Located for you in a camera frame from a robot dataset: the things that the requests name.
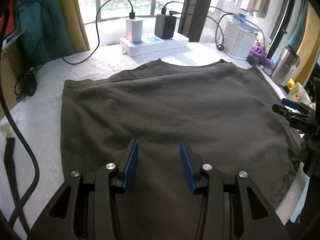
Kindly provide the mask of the dark grey t-shirt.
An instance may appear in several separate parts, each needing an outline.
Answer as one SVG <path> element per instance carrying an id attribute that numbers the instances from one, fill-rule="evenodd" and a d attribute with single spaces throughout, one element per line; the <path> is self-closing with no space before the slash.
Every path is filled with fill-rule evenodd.
<path id="1" fill-rule="evenodd" d="M 222 60 L 200 67 L 155 60 L 105 80 L 66 80 L 63 174 L 95 172 L 136 139 L 135 175 L 117 196 L 123 238 L 194 239 L 202 198 L 187 186 L 180 141 L 221 172 L 246 171 L 278 208 L 299 168 L 300 135 L 272 111 L 276 103 L 258 69 Z"/>

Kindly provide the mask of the white cartoon mug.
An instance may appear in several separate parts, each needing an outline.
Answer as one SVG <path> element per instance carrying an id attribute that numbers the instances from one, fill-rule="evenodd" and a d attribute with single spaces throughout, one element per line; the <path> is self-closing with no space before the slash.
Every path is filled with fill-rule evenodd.
<path id="1" fill-rule="evenodd" d="M 293 88 L 288 93 L 289 99 L 297 103 L 303 103 L 309 107 L 313 107 L 313 104 L 304 89 L 304 87 L 300 83 L 296 83 Z"/>

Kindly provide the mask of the yellow packet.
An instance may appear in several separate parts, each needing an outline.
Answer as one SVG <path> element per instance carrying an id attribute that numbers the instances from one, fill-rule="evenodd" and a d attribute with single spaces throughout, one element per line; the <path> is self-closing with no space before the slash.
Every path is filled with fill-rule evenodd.
<path id="1" fill-rule="evenodd" d="M 294 88 L 294 86 L 295 86 L 295 81 L 292 79 L 292 78 L 289 78 L 289 80 L 288 80 L 288 83 L 287 83 L 287 88 L 289 89 L 289 90 L 291 90 L 291 89 L 293 89 Z"/>

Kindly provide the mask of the stainless steel tumbler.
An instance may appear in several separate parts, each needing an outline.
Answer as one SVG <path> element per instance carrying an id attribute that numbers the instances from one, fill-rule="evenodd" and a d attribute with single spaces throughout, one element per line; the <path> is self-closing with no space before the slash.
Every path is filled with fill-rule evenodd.
<path id="1" fill-rule="evenodd" d="M 287 85 L 293 72 L 300 63 L 300 58 L 291 46 L 285 46 L 277 61 L 271 79 L 278 86 Z"/>

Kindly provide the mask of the yellow curtain right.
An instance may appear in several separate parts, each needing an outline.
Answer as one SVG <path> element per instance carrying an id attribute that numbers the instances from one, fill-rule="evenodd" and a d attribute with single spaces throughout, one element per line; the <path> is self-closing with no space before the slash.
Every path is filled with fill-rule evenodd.
<path id="1" fill-rule="evenodd" d="M 319 54 L 319 16 L 308 4 L 306 25 L 302 42 L 297 51 L 300 63 L 293 74 L 295 82 L 306 85 Z"/>

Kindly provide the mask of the yellow curtain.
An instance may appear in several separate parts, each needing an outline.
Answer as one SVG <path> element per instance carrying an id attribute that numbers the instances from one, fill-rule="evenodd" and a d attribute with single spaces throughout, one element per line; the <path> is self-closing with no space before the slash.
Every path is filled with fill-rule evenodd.
<path id="1" fill-rule="evenodd" d="M 90 50 L 78 0 L 59 0 L 68 35 L 77 53 Z"/>
<path id="2" fill-rule="evenodd" d="M 302 42 L 297 51 L 300 63 L 293 74 L 295 82 L 306 85 L 319 54 L 319 16 L 308 4 L 306 25 Z"/>

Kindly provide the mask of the purple toy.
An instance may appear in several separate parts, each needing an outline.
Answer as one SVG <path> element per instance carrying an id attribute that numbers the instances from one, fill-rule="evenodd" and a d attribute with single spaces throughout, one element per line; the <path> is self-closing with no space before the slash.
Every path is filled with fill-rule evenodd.
<path id="1" fill-rule="evenodd" d="M 256 57 L 259 60 L 259 63 L 263 65 L 264 67 L 273 70 L 274 69 L 274 63 L 271 59 L 268 59 L 265 55 L 264 49 L 261 46 L 254 45 L 251 48 L 251 53 L 254 57 Z"/>

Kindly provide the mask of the white perforated basket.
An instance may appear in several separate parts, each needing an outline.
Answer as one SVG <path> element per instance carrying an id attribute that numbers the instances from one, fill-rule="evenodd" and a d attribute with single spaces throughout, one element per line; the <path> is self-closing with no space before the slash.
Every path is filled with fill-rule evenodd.
<path id="1" fill-rule="evenodd" d="M 223 51 L 231 58 L 246 60 L 252 47 L 255 44 L 256 36 L 253 33 L 244 31 L 242 27 L 227 21 L 223 29 Z"/>

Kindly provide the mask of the blue cap in basket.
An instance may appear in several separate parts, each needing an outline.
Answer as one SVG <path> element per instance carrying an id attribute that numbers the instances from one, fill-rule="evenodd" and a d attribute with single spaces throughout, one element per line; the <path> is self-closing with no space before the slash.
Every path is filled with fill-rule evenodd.
<path id="1" fill-rule="evenodd" d="M 247 22 L 246 22 L 246 16 L 245 16 L 243 13 L 241 13 L 241 12 L 233 15 L 233 17 L 232 17 L 232 22 L 233 22 L 234 24 L 237 24 L 237 25 L 239 25 L 239 26 L 242 26 L 243 28 L 244 28 L 245 26 L 248 26 L 248 24 L 247 24 Z"/>

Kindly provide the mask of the white charger adapter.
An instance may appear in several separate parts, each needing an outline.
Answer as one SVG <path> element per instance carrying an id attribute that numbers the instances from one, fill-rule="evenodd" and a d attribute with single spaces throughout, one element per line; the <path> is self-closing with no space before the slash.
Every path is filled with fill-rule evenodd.
<path id="1" fill-rule="evenodd" d="M 142 40 L 143 20 L 126 19 L 126 38 L 130 42 L 140 42 Z"/>

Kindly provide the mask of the black charger adapter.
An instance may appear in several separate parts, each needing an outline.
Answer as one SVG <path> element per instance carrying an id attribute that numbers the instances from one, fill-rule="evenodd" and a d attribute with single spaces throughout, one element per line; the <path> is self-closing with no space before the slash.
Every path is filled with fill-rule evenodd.
<path id="1" fill-rule="evenodd" d="M 158 14 L 155 23 L 155 36 L 166 40 L 174 35 L 177 18 L 175 16 L 166 16 Z"/>

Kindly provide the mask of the teal curtain left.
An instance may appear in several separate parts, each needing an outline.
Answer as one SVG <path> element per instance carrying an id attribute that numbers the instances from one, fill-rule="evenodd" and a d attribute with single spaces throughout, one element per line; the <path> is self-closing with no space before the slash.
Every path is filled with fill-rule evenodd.
<path id="1" fill-rule="evenodd" d="M 35 65 L 75 54 L 59 0 L 15 0 L 27 59 Z"/>

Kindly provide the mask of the brown cardboard box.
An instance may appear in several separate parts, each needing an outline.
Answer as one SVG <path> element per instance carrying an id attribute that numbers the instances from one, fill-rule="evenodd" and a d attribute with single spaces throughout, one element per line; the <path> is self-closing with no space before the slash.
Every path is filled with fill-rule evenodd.
<path id="1" fill-rule="evenodd" d="M 9 110 L 17 104 L 14 87 L 21 72 L 20 42 L 13 42 L 1 55 L 1 81 L 3 94 Z"/>

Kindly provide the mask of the red screen tablet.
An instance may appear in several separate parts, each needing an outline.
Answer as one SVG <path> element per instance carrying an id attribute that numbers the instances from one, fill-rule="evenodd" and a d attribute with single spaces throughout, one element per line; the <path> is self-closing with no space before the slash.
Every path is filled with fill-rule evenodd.
<path id="1" fill-rule="evenodd" d="M 23 33 L 20 24 L 20 17 L 16 9 L 16 2 L 12 0 L 9 3 L 9 20 L 4 34 L 2 50 L 10 46 Z"/>

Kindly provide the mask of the yellow curtain left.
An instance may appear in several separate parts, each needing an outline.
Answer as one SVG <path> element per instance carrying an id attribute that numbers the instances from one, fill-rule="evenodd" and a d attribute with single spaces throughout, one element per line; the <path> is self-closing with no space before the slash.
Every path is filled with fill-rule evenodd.
<path id="1" fill-rule="evenodd" d="M 68 35 L 77 53 L 90 50 L 78 0 L 59 0 Z"/>

